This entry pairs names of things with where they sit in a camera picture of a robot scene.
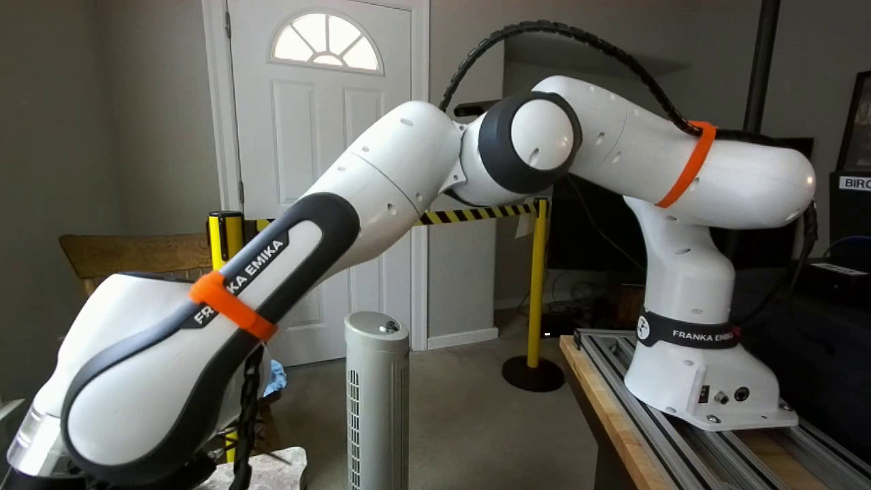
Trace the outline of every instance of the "wooden table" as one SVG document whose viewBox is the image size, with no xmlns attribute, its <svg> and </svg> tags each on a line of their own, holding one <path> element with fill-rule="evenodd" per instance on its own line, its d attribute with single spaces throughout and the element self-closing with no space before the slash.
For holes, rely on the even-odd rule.
<svg viewBox="0 0 871 490">
<path fill-rule="evenodd" d="M 566 379 L 573 387 L 577 403 L 584 411 L 588 424 L 599 440 L 595 488 L 681 488 L 662 455 L 655 455 L 655 449 L 651 447 L 651 439 L 622 409 L 621 396 L 606 384 L 591 353 L 579 347 L 570 335 L 562 335 L 557 345 L 568 366 Z M 832 484 L 825 482 L 825 467 L 804 466 L 809 456 L 795 452 L 780 429 L 739 429 L 734 436 L 753 452 L 758 466 L 772 473 L 772 488 L 804 490 Z M 867 475 L 863 482 L 871 484 L 867 466 L 859 467 L 859 475 Z"/>
</svg>

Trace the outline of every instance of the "floor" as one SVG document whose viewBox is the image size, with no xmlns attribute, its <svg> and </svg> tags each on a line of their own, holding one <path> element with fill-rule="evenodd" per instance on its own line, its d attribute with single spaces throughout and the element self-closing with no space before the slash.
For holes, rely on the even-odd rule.
<svg viewBox="0 0 871 490">
<path fill-rule="evenodd" d="M 408 358 L 408 488 L 411 490 L 584 490 L 592 488 L 595 440 L 570 387 L 524 391 L 500 366 L 524 353 L 524 322 L 500 322 L 500 337 Z M 542 358 L 560 364 L 555 341 Z M 271 403 L 268 447 L 304 447 L 304 490 L 343 490 L 344 364 L 287 371 Z"/>
</svg>

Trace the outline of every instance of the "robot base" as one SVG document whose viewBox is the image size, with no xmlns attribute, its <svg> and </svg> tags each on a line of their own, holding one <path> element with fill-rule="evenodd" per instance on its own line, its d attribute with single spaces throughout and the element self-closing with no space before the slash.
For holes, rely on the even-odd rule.
<svg viewBox="0 0 871 490">
<path fill-rule="evenodd" d="M 686 347 L 675 343 L 636 343 L 625 388 L 698 429 L 798 424 L 798 413 L 777 400 L 776 376 L 743 345 Z"/>
</svg>

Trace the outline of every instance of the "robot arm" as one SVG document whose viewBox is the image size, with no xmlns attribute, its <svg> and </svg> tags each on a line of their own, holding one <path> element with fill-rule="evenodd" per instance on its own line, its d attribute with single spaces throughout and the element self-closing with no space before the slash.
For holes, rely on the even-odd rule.
<svg viewBox="0 0 871 490">
<path fill-rule="evenodd" d="M 427 102 L 403 102 L 221 274 L 191 292 L 108 278 L 70 327 L 8 462 L 14 473 L 45 482 L 74 478 L 70 467 L 123 484 L 162 478 L 233 417 L 240 364 L 268 341 L 271 323 L 319 281 L 387 249 L 438 192 L 504 204 L 570 172 L 636 200 L 657 200 L 692 147 L 693 139 L 668 123 L 570 78 L 546 78 L 470 124 Z M 758 158 L 777 164 L 764 183 L 734 177 L 743 161 Z M 666 221 L 783 222 L 814 191 L 795 179 L 792 164 L 766 147 L 712 145 L 701 185 L 666 207 Z"/>
</svg>

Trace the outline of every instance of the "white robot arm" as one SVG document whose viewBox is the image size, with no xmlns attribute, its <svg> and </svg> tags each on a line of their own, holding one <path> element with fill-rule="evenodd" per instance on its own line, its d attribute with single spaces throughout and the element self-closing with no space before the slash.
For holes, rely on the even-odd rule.
<svg viewBox="0 0 871 490">
<path fill-rule="evenodd" d="M 715 417 L 758 422 L 755 411 L 776 413 L 766 396 L 777 388 L 772 379 L 755 388 L 745 373 L 734 376 L 732 358 L 751 356 L 734 356 L 732 337 L 717 341 L 732 270 L 709 249 L 704 226 L 780 226 L 811 200 L 814 172 L 788 150 L 712 142 L 692 185 L 662 207 L 693 147 L 693 135 L 655 113 L 560 77 L 468 124 L 436 105 L 403 102 L 192 289 L 108 278 L 74 322 L 55 376 L 8 449 L 10 475 L 45 484 L 170 475 L 233 417 L 240 364 L 319 281 L 387 249 L 438 192 L 504 204 L 546 191 L 566 172 L 622 192 L 645 230 L 648 296 L 629 388 L 708 426 L 696 391 L 745 388 L 736 409 L 758 405 L 751 417 L 732 417 L 724 403 Z"/>
</svg>

